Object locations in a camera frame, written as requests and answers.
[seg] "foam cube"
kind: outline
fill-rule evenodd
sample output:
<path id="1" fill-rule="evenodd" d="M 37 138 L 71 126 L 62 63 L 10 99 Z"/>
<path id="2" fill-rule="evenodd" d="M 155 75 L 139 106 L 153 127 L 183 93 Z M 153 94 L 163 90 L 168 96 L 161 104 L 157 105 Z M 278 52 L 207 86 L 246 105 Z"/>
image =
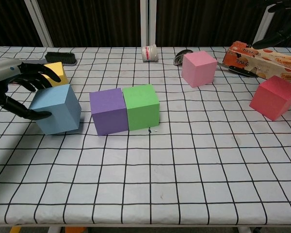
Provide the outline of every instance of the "foam cube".
<path id="1" fill-rule="evenodd" d="M 79 128 L 81 106 L 69 84 L 37 91 L 29 108 L 37 112 L 52 113 L 51 116 L 36 121 L 46 135 Z"/>
<path id="2" fill-rule="evenodd" d="M 182 77 L 193 88 L 211 83 L 217 63 L 205 51 L 187 53 L 183 56 Z"/>
<path id="3" fill-rule="evenodd" d="M 291 106 L 291 83 L 272 76 L 258 86 L 250 107 L 267 118 L 276 120 Z"/>
<path id="4" fill-rule="evenodd" d="M 152 85 L 123 89 L 127 108 L 129 130 L 159 125 L 160 102 Z"/>
<path id="5" fill-rule="evenodd" d="M 49 63 L 45 64 L 45 66 L 53 70 L 55 74 L 57 74 L 58 77 L 61 79 L 61 81 L 58 83 L 53 81 L 53 79 L 51 79 L 49 76 L 43 74 L 43 76 L 46 77 L 46 79 L 50 82 L 52 86 L 60 86 L 69 83 L 64 71 L 63 64 L 61 62 Z"/>
<path id="6" fill-rule="evenodd" d="M 126 105 L 120 88 L 93 92 L 89 97 L 98 135 L 128 130 Z"/>

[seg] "purple cube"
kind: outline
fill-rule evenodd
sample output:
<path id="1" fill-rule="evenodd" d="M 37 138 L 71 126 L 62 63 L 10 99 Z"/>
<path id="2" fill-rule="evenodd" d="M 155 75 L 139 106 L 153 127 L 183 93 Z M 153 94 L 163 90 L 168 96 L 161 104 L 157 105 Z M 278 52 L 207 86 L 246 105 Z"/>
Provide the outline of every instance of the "purple cube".
<path id="1" fill-rule="evenodd" d="M 98 135 L 128 130 L 127 110 L 121 88 L 89 94 Z"/>

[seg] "metal frame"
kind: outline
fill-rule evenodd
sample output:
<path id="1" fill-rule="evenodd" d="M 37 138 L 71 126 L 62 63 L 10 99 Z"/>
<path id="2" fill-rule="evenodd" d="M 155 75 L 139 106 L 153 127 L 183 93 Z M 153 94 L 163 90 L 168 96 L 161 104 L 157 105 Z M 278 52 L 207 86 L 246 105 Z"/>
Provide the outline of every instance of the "metal frame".
<path id="1" fill-rule="evenodd" d="M 54 47 L 37 0 L 24 0 L 44 47 Z"/>
<path id="2" fill-rule="evenodd" d="M 149 42 L 154 45 L 156 41 L 156 7 L 157 0 L 149 0 Z"/>
<path id="3" fill-rule="evenodd" d="M 258 28 L 258 31 L 257 31 L 257 34 L 256 34 L 256 37 L 254 38 L 253 40 L 253 43 L 259 41 L 259 40 L 262 40 L 267 32 L 267 29 L 268 27 L 270 26 L 271 22 L 272 22 L 272 19 L 273 19 L 273 16 L 274 16 L 274 13 L 269 13 L 268 12 L 268 9 L 270 7 L 272 7 L 273 5 L 270 5 L 266 8 L 265 12 L 264 12 L 264 15 L 262 17 L 262 20 L 261 20 L 261 23 L 260 23 L 260 26 Z"/>
<path id="4" fill-rule="evenodd" d="M 251 233 L 250 227 L 238 227 L 237 229 L 239 233 Z"/>
<path id="5" fill-rule="evenodd" d="M 148 0 L 140 0 L 141 47 L 148 45 Z"/>
<path id="6" fill-rule="evenodd" d="M 48 233 L 60 233 L 61 230 L 62 230 L 61 227 L 50 226 L 48 228 Z"/>

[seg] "table leg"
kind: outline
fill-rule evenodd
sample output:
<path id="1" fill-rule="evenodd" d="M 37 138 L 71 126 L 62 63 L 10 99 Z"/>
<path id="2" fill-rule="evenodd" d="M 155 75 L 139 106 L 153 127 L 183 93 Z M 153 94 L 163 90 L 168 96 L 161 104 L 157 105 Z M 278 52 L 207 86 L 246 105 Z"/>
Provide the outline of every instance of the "table leg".
<path id="1" fill-rule="evenodd" d="M 250 227 L 238 227 L 239 233 L 251 233 Z"/>
<path id="2" fill-rule="evenodd" d="M 20 229 L 21 229 L 21 227 L 12 227 L 10 229 L 10 233 L 19 233 Z"/>
<path id="3" fill-rule="evenodd" d="M 65 233 L 83 233 L 86 227 L 65 227 Z"/>
<path id="4" fill-rule="evenodd" d="M 60 233 L 61 229 L 61 227 L 49 227 L 48 233 Z"/>

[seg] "scrub brush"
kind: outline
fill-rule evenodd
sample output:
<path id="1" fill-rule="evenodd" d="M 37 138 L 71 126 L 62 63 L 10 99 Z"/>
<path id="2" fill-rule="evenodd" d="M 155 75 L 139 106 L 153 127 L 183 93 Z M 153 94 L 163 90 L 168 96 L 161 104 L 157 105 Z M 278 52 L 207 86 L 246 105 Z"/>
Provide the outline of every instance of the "scrub brush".
<path id="1" fill-rule="evenodd" d="M 48 63 L 62 62 L 64 66 L 75 66 L 77 64 L 76 57 L 71 52 L 47 52 L 45 59 Z"/>

